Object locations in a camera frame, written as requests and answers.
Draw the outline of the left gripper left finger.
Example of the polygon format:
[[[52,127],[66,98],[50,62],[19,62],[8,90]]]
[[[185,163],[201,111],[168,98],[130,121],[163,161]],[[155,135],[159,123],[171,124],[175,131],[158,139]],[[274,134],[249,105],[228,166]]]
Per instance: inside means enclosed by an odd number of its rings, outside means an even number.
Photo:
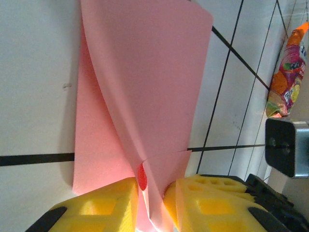
[[[139,190],[129,177],[54,205],[29,232],[133,232]]]

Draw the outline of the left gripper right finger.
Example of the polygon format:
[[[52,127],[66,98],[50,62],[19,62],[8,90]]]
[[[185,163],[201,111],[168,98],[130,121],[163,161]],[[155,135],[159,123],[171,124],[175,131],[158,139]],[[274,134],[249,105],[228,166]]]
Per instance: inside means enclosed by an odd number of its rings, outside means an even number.
[[[164,205],[180,232],[287,232],[240,181],[196,174],[172,182]]]

